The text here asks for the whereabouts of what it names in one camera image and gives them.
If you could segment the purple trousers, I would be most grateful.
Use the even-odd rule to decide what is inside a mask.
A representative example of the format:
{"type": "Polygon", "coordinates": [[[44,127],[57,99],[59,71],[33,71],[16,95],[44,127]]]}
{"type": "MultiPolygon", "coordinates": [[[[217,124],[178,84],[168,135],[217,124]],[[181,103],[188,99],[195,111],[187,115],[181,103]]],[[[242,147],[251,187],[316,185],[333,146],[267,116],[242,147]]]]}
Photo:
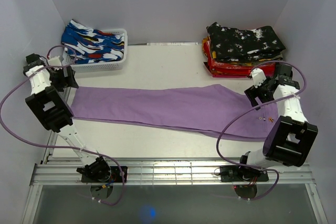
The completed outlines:
{"type": "Polygon", "coordinates": [[[241,115],[222,138],[244,142],[263,141],[278,118],[275,104],[253,110],[245,95],[220,84],[165,90],[80,87],[71,109],[80,120],[197,132],[214,138],[241,115]]]}

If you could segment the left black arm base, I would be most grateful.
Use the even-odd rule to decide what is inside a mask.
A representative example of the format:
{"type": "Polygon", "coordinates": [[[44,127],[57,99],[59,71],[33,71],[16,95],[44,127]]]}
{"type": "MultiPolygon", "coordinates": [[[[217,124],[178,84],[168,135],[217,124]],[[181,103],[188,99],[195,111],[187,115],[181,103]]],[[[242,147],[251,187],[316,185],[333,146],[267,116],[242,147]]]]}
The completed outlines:
{"type": "Polygon", "coordinates": [[[83,168],[76,169],[76,172],[81,175],[80,181],[82,183],[122,183],[122,175],[117,166],[110,166],[110,169],[107,172],[93,177],[88,177],[85,174],[80,173],[82,170],[83,168]]]}

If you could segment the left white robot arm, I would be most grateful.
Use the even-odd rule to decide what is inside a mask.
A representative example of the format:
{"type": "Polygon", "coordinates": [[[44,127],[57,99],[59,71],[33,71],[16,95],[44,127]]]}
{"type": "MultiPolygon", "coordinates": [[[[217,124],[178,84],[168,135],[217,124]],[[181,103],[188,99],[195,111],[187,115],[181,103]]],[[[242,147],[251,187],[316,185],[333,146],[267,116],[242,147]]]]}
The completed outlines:
{"type": "Polygon", "coordinates": [[[73,112],[64,100],[66,88],[79,88],[72,67],[61,67],[59,56],[46,62],[38,54],[26,56],[23,74],[29,78],[31,94],[26,104],[46,130],[51,130],[73,147],[80,158],[82,168],[77,172],[94,182],[106,182],[111,178],[111,168],[98,154],[85,145],[73,123],[73,112]]]}

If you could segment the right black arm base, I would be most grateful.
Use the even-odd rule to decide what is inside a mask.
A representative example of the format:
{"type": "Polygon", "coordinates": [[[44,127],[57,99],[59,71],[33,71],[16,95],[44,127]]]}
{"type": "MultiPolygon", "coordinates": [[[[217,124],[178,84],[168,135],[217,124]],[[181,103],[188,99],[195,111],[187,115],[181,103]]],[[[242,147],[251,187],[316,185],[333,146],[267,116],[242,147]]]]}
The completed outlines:
{"type": "Polygon", "coordinates": [[[236,165],[220,166],[214,171],[215,176],[221,178],[221,182],[268,182],[267,172],[254,168],[240,167],[236,165]]]}

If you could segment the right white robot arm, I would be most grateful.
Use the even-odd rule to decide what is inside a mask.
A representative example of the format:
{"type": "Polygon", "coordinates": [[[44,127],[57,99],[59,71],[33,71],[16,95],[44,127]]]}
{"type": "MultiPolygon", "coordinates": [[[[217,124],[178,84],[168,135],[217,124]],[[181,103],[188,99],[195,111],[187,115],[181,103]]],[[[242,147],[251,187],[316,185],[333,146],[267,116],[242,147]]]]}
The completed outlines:
{"type": "Polygon", "coordinates": [[[305,161],[317,137],[318,128],[310,124],[303,114],[297,92],[300,84],[292,78],[292,67],[283,63],[275,65],[272,77],[261,68],[251,71],[254,84],[245,90],[252,106],[275,101],[278,118],[261,149],[247,152],[240,158],[238,177],[250,180],[256,175],[255,166],[269,168],[278,163],[300,167],[305,161]]]}

